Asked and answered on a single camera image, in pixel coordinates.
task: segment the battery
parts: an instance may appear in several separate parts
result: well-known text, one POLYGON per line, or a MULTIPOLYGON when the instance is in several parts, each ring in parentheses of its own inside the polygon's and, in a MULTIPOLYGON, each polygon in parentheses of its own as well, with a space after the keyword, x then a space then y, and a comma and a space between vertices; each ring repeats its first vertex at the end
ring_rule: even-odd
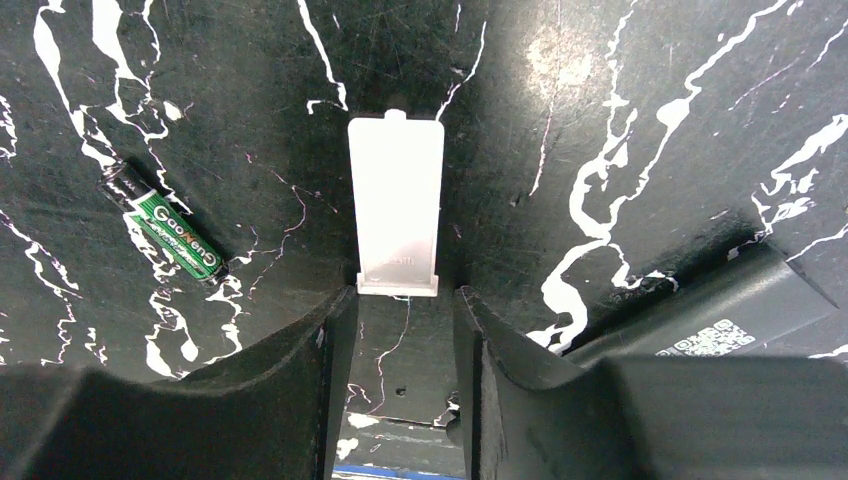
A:
POLYGON ((108 167, 97 186, 198 281, 218 286, 229 273, 221 255, 128 163, 108 167))

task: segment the battery label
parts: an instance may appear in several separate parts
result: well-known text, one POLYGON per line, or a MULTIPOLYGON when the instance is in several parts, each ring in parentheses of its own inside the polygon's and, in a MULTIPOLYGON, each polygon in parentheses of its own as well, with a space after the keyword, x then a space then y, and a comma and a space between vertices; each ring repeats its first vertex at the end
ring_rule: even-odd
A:
POLYGON ((221 267, 221 257, 155 190, 130 203, 135 211, 127 215, 153 236, 156 243, 171 252, 194 278, 205 280, 221 267))

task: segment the white plastic piece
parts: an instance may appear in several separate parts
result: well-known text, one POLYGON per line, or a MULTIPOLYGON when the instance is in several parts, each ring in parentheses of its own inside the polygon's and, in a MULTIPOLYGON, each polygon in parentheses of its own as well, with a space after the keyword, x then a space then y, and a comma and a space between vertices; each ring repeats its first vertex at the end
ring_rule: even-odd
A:
POLYGON ((355 118, 348 125, 361 295, 435 297, 445 129, 434 120, 355 118))

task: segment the white plastic cover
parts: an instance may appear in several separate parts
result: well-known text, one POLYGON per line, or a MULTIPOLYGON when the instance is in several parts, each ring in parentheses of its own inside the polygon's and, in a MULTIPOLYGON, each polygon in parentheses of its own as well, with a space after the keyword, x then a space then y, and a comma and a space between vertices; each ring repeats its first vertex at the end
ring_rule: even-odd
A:
POLYGON ((435 297, 445 129, 435 120, 355 118, 348 125, 362 295, 435 297))

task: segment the battery cover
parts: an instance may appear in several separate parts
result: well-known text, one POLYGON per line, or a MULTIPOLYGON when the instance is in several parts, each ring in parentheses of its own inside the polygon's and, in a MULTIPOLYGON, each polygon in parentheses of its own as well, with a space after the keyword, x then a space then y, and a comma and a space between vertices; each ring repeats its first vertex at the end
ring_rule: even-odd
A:
POLYGON ((361 295, 435 297, 445 129, 401 110, 348 125, 361 295))

